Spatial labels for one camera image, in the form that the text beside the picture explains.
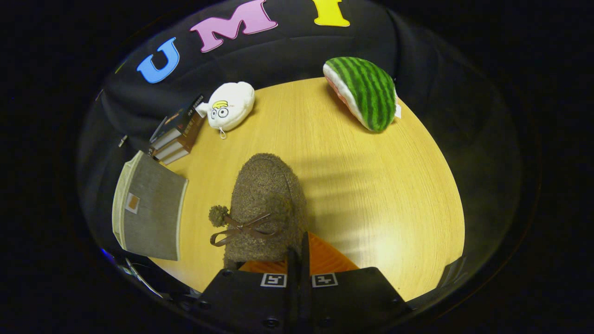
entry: watermelon plush toy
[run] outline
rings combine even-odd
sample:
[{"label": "watermelon plush toy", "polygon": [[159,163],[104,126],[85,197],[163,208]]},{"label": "watermelon plush toy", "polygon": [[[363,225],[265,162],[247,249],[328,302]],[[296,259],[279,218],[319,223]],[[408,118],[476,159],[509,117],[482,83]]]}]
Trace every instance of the watermelon plush toy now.
[{"label": "watermelon plush toy", "polygon": [[380,133],[400,118],[394,81],[372,62],[355,57],[337,57],[323,67],[324,76],[336,94],[364,127]]}]

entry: white plush toy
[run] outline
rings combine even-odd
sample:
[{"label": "white plush toy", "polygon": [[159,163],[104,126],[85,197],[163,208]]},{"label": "white plush toy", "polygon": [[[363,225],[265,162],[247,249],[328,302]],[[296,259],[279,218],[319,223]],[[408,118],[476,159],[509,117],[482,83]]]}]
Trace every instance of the white plush toy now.
[{"label": "white plush toy", "polygon": [[196,108],[201,117],[208,117],[208,124],[220,131],[222,139],[225,131],[235,128],[254,107],[254,88],[248,83],[225,83]]}]

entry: fuzzy slipper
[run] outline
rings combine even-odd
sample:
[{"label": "fuzzy slipper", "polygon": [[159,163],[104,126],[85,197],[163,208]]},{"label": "fuzzy slipper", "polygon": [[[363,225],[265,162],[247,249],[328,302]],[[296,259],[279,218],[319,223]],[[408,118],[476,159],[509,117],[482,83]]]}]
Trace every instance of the fuzzy slipper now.
[{"label": "fuzzy slipper", "polygon": [[307,230],[305,196],[297,176],[275,155],[250,158],[237,176],[230,213],[213,206],[208,218],[216,227],[228,226],[210,239],[215,246],[225,245],[225,268],[237,269],[247,261],[282,261],[289,247],[301,254]]}]

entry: wooden table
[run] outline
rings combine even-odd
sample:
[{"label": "wooden table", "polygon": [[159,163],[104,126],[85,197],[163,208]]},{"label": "wooden table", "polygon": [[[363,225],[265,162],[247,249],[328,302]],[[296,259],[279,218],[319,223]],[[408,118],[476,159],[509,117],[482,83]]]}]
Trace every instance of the wooden table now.
[{"label": "wooden table", "polygon": [[402,119],[369,133],[324,78],[256,91],[254,110],[222,140],[202,126],[192,153],[168,168],[189,179],[179,261],[152,259],[204,291],[223,266],[212,205],[230,206],[235,178],[259,152],[291,166],[308,199],[309,229],[359,267],[378,267],[405,301],[435,288],[462,255],[464,216],[450,169],[433,138],[400,101]]}]

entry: blue letter u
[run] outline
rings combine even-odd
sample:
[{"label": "blue letter u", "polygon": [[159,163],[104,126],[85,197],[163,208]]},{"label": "blue letter u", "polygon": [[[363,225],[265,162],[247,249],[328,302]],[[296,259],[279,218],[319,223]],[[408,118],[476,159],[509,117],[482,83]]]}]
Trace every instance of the blue letter u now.
[{"label": "blue letter u", "polygon": [[159,81],[165,79],[179,63],[179,52],[173,45],[174,38],[171,38],[167,42],[161,44],[157,51],[163,51],[165,53],[165,57],[167,57],[167,65],[160,70],[154,66],[151,59],[153,59],[153,55],[146,57],[140,65],[136,68],[137,71],[143,74],[143,77],[149,83],[158,83]]}]

